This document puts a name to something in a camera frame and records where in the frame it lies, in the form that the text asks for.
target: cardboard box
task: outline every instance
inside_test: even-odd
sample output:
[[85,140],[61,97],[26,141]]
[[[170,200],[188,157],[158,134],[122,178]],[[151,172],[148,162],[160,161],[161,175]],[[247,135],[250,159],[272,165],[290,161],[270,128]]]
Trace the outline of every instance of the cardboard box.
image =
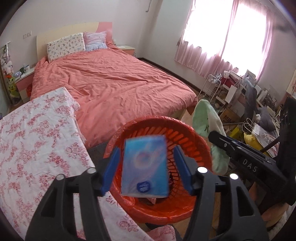
[[235,114],[231,109],[226,108],[220,115],[222,123],[236,123],[240,122],[240,117]]

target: metal rack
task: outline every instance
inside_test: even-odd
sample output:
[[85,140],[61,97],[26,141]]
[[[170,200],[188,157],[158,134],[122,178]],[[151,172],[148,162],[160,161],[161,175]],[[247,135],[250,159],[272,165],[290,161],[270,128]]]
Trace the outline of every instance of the metal rack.
[[212,103],[220,85],[221,80],[210,74],[198,94],[197,99],[207,99],[210,103]]

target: pink curtain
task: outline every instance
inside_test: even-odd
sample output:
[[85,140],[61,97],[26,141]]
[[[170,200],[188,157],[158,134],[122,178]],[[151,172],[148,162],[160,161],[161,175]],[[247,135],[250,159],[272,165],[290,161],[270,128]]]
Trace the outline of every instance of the pink curtain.
[[[265,5],[255,1],[255,0],[233,0],[232,9],[231,9],[231,15],[229,18],[229,24],[227,28],[227,32],[224,38],[224,35],[222,36],[222,42],[220,44],[220,48],[217,49],[216,53],[210,53],[206,49],[203,49],[203,46],[195,46],[191,42],[186,41],[186,39],[190,39],[188,37],[188,29],[192,27],[192,19],[194,19],[195,11],[199,11],[199,4],[201,3],[201,0],[193,0],[191,4],[191,9],[189,11],[187,21],[185,28],[183,30],[182,37],[179,42],[179,46],[177,49],[177,53],[175,55],[175,61],[187,66],[188,68],[193,69],[195,72],[200,74],[203,77],[207,77],[209,74],[216,74],[216,73],[223,73],[224,70],[232,70],[234,72],[238,72],[238,68],[236,66],[232,66],[231,63],[225,61],[223,59],[223,53],[225,50],[225,46],[227,43],[227,39],[229,36],[229,32],[231,31],[231,27],[233,25],[233,22],[235,20],[235,16],[237,13],[237,8],[239,4],[244,4],[252,9],[255,9],[256,11],[259,11],[262,14],[266,15],[266,36],[263,44],[262,53],[264,55],[263,58],[263,64],[262,68],[260,70],[260,73],[258,77],[261,76],[261,73],[264,69],[264,64],[268,58],[268,51],[271,44],[271,37],[272,37],[272,25],[273,25],[273,13],[271,10],[266,7]],[[218,21],[221,21],[221,18],[224,18],[225,16],[220,13],[219,15],[216,15],[216,21],[218,24]]]

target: orange laundry basket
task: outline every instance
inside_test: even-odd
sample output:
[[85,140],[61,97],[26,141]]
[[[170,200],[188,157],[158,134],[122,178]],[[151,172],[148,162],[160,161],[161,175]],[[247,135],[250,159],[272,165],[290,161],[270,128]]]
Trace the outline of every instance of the orange laundry basket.
[[[128,138],[145,135],[165,135],[168,146],[168,169],[173,177],[173,188],[169,196],[155,205],[148,205],[138,198],[122,196],[121,172],[124,142]],[[111,193],[124,210],[137,222],[166,225],[176,223],[191,216],[195,196],[190,196],[184,189],[176,169],[173,148],[180,145],[185,155],[196,160],[199,166],[212,170],[210,150],[202,137],[193,128],[169,117],[144,117],[128,122],[120,128],[109,141],[104,157],[108,157],[114,146],[121,149],[121,160],[115,174]]]

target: headboard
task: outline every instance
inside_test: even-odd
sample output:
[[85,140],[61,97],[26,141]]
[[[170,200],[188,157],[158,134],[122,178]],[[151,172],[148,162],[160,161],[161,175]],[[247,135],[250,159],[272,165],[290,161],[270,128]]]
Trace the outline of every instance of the headboard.
[[38,61],[44,56],[47,56],[46,44],[48,42],[77,34],[82,32],[99,33],[107,30],[106,41],[112,40],[112,23],[111,22],[94,22],[94,23],[79,23],[74,25],[64,26],[58,29],[49,30],[45,33],[37,35],[36,47]]

